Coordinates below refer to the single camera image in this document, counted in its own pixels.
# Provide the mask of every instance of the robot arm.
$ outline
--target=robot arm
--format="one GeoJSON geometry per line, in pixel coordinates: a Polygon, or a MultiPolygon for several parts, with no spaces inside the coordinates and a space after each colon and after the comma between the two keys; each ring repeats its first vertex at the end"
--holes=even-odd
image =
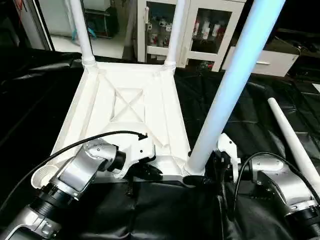
{"type": "MultiPolygon", "coordinates": [[[[237,146],[222,133],[217,149],[228,155],[229,177],[236,182],[241,167],[237,146]]],[[[319,239],[319,203],[304,181],[287,164],[270,155],[256,156],[250,161],[245,174],[247,179],[273,193],[278,210],[299,239],[319,239]]]]}
{"type": "Polygon", "coordinates": [[[123,178],[136,163],[155,159],[150,138],[134,142],[124,151],[95,139],[82,145],[77,154],[42,187],[41,193],[26,206],[0,236],[0,240],[51,239],[61,229],[61,222],[72,203],[78,201],[97,172],[109,171],[123,178]]]}

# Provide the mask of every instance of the cabinet handle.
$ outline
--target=cabinet handle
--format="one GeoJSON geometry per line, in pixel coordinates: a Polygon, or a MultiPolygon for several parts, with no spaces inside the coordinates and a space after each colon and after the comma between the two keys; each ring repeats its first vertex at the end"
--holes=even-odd
{"type": "Polygon", "coordinates": [[[266,61],[257,61],[256,64],[260,64],[260,65],[270,65],[270,62],[266,62],[266,61]]]}
{"type": "Polygon", "coordinates": [[[144,9],[144,24],[148,24],[149,22],[149,7],[146,6],[144,9]]]}
{"type": "Polygon", "coordinates": [[[183,65],[187,65],[187,51],[188,51],[188,47],[184,46],[183,52],[182,52],[182,61],[181,61],[183,65]]]}

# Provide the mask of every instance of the black tablecloth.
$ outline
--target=black tablecloth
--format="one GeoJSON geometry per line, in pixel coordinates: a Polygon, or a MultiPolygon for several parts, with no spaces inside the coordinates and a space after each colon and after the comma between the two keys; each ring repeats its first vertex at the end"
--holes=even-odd
{"type": "MultiPolygon", "coordinates": [[[[46,158],[57,139],[83,73],[78,53],[2,49],[0,67],[0,203],[19,179],[46,158]]],[[[104,61],[116,62],[104,58],[104,61]]],[[[223,73],[177,69],[175,83],[186,132],[193,147],[223,73]]],[[[224,132],[239,156],[290,150],[261,86],[269,86],[317,167],[320,163],[320,94],[303,82],[252,75],[224,132]]],[[[186,188],[174,182],[136,182],[134,197],[126,183],[89,188],[74,209],[61,239],[293,239],[283,217],[265,191],[244,181],[236,221],[222,210],[211,187],[186,188]]],[[[228,184],[231,199],[233,185],[228,184]]],[[[36,191],[29,179],[18,188],[0,216],[5,228],[36,191]]]]}

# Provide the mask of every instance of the white drawer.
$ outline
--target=white drawer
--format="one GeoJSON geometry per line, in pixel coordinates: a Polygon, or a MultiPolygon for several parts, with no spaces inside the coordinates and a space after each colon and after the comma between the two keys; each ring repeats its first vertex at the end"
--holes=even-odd
{"type": "MultiPolygon", "coordinates": [[[[236,47],[234,46],[230,47],[228,55],[226,56],[222,66],[223,70],[228,68],[235,48],[236,47]]],[[[262,51],[252,72],[255,74],[284,77],[297,58],[298,55],[296,54],[276,51],[262,51]]]]}

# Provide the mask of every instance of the white plastic pipe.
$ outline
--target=white plastic pipe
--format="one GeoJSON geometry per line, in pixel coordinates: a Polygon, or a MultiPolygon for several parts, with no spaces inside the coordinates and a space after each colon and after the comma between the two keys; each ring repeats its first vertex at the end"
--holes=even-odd
{"type": "Polygon", "coordinates": [[[226,70],[204,121],[184,175],[203,175],[217,141],[254,69],[285,0],[255,0],[247,17],[229,68],[226,70]]]}
{"type": "Polygon", "coordinates": [[[273,97],[271,97],[268,99],[268,103],[285,137],[285,140],[287,141],[290,147],[290,150],[293,154],[293,157],[299,170],[311,183],[316,192],[320,194],[320,176],[315,166],[313,165],[311,159],[309,158],[306,150],[302,146],[299,138],[297,137],[295,131],[291,127],[285,114],[282,112],[277,101],[273,97]]]}
{"type": "Polygon", "coordinates": [[[168,55],[166,56],[166,59],[164,61],[164,67],[173,71],[176,69],[177,47],[180,30],[182,27],[185,3],[186,0],[177,0],[176,2],[168,47],[168,55]]]}
{"type": "Polygon", "coordinates": [[[76,28],[76,33],[80,42],[82,51],[82,64],[85,67],[94,66],[96,64],[95,57],[91,50],[91,45],[88,36],[88,30],[83,14],[81,0],[70,0],[73,20],[76,28]]]}
{"type": "Polygon", "coordinates": [[[75,26],[74,16],[71,10],[70,0],[64,0],[64,5],[67,11],[66,14],[68,15],[71,33],[73,33],[76,30],[76,26],[75,26]]]}

